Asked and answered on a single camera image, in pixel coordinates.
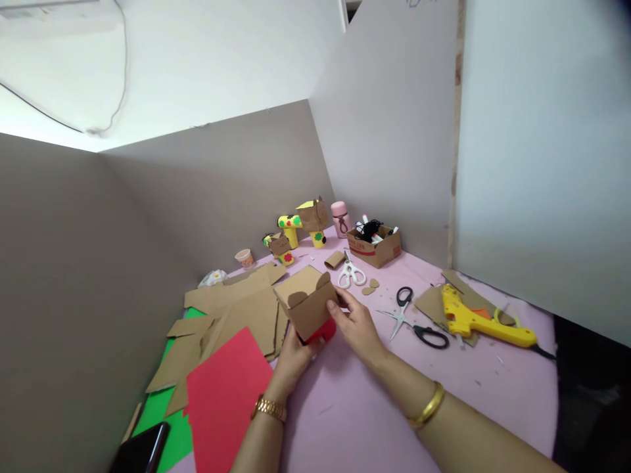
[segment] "green paper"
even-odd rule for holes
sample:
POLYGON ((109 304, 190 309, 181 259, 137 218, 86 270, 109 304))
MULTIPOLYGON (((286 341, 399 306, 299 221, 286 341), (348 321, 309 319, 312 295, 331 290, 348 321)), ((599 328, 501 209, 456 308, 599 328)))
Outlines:
MULTIPOLYGON (((187 311, 185 318, 192 319, 193 317, 202 317, 205 315, 206 314, 203 312, 191 307, 187 311)), ((164 350, 162 360, 164 360, 164 357, 171 349, 173 342, 173 338, 170 338, 166 342, 166 349, 164 350)), ((158 465, 158 473, 166 473, 166 471, 171 469, 177 462, 193 451, 193 437, 191 435, 191 426, 189 426, 188 416, 183 418, 182 411, 178 411, 164 418, 164 413, 166 412, 174 390, 175 388, 169 388, 149 394, 143 413, 138 420, 136 429, 133 431, 133 436, 136 436, 148 428, 159 424, 163 420, 168 422, 171 426, 162 452, 162 458, 158 465)))

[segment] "gold bracelet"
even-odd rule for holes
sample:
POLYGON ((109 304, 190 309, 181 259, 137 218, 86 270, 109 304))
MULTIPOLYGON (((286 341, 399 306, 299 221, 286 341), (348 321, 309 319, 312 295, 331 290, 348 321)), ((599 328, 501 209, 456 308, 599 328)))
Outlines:
POLYGON ((417 418, 408 418, 409 426, 414 430, 420 429, 426 423, 428 423, 429 419, 435 414, 440 405, 442 404, 442 400, 445 398, 445 388, 442 387, 442 384, 438 381, 434 381, 436 383, 436 391, 434 392, 434 397, 429 401, 429 404, 423 409, 421 415, 417 418))
POLYGON ((267 415, 271 415, 272 417, 277 418, 283 424, 287 419, 287 410, 285 406, 282 404, 278 404, 277 402, 270 401, 268 399, 263 399, 263 395, 261 394, 258 397, 258 401, 254 406, 254 410, 252 411, 252 415, 250 415, 250 420, 254 419, 256 413, 262 412, 267 415))

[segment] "wire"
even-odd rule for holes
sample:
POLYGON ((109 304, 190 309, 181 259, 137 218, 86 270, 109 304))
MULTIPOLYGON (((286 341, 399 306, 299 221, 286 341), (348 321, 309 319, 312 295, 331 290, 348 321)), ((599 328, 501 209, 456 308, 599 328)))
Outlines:
POLYGON ((29 102, 28 100, 26 100, 24 97, 22 97, 22 95, 18 94, 16 91, 14 91, 13 89, 11 89, 8 85, 3 84, 2 82, 0 82, 0 85, 2 87, 4 87, 6 90, 8 90, 9 92, 11 92, 13 95, 15 95, 18 99, 20 99, 22 102, 26 103, 27 105, 30 105, 31 107, 35 108, 39 113, 41 113, 42 115, 47 116, 48 118, 50 118, 51 120, 53 120, 54 122, 57 122, 60 125, 63 125, 66 128, 70 128, 71 130, 77 131, 79 133, 83 133, 83 131, 73 128, 70 125, 66 125, 64 122, 60 122, 59 120, 57 120, 56 118, 51 117, 50 115, 48 115, 48 113, 40 110, 39 108, 37 108, 35 105, 33 105, 31 102, 29 102))
POLYGON ((123 106, 123 100, 125 99, 125 96, 127 95, 127 68, 128 68, 128 59, 129 59, 129 48, 128 48, 128 39, 127 39, 127 16, 125 15, 125 12, 121 8, 120 4, 118 3, 118 0, 114 0, 114 3, 116 3, 116 6, 118 7, 118 11, 120 11, 120 16, 123 18, 123 34, 124 34, 124 39, 125 39, 125 69, 123 71, 123 93, 120 95, 118 106, 116 107, 116 111, 110 117, 110 124, 107 125, 107 128, 88 130, 88 133, 92 131, 92 132, 96 132, 96 134, 100 134, 100 133, 104 133, 105 131, 108 131, 112 127, 112 125, 114 125, 114 118, 120 112, 120 109, 123 106))
POLYGON ((18 99, 20 99, 22 102, 26 103, 28 106, 31 106, 32 108, 37 110, 42 115, 50 118, 51 120, 53 120, 54 122, 56 122, 56 123, 58 123, 60 125, 63 125, 66 128, 71 129, 72 131, 76 131, 77 133, 83 133, 83 134, 85 134, 87 132, 90 135, 100 135, 101 133, 104 133, 105 131, 108 131, 112 127, 112 125, 114 124, 114 118, 120 112, 120 109, 121 109, 121 107, 123 105, 123 100, 125 99, 125 96, 127 95, 127 69, 128 69, 128 63, 129 63, 129 52, 128 52, 129 48, 128 48, 128 36, 127 36, 127 17, 125 16, 125 12, 121 8, 120 4, 118 3, 118 0, 113 0, 113 1, 114 1, 114 3, 116 3, 116 6, 118 7, 118 10, 120 11, 121 17, 123 19, 123 33, 124 33, 124 39, 125 39, 125 70, 124 70, 124 74, 123 74, 123 81, 124 81, 123 82, 123 93, 120 95, 120 100, 118 101, 118 106, 116 107, 116 111, 114 111, 114 113, 110 117, 110 124, 107 126, 107 128, 105 128, 105 129, 91 128, 91 129, 88 129, 86 131, 82 131, 80 129, 77 129, 75 127, 67 125, 64 122, 62 122, 62 121, 60 121, 60 120, 48 115, 48 113, 44 112, 42 109, 40 109, 37 106, 33 105, 31 102, 29 102, 24 97, 22 97, 22 95, 20 95, 15 90, 11 89, 8 85, 2 83, 1 81, 0 81, 0 86, 4 87, 6 90, 11 92, 18 99))

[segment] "gray wall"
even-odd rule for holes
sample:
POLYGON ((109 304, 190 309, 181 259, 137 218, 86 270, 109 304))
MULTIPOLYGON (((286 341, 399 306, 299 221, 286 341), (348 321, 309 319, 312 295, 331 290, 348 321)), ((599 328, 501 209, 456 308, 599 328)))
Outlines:
POLYGON ((631 32, 616 5, 468 2, 456 268, 631 346, 631 32))
POLYGON ((0 470, 103 472, 195 286, 97 154, 0 135, 0 470))
POLYGON ((309 103, 335 195, 447 263, 458 2, 364 0, 309 103))
POLYGON ((306 100, 103 154, 200 276, 238 268, 243 248, 268 255, 261 239, 280 215, 334 200, 306 100))

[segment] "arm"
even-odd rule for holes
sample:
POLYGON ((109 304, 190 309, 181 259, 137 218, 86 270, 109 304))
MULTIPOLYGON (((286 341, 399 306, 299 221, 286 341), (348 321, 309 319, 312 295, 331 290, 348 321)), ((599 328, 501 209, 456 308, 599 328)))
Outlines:
MULTIPOLYGON (((287 398, 296 388, 302 373, 323 345, 324 339, 320 338, 307 346, 302 346, 296 329, 292 326, 263 398, 286 405, 287 398)), ((283 423, 280 420, 258 413, 241 442, 231 473, 276 473, 281 459, 283 430, 283 423)))
MULTIPOLYGON (((368 309, 347 291, 336 288, 346 314, 332 301, 331 316, 344 339, 378 378, 408 418, 417 417, 434 395, 436 386, 425 375, 389 352, 368 309)), ((470 471, 562 472, 554 462, 523 440, 447 393, 426 425, 416 430, 444 473, 470 471)))

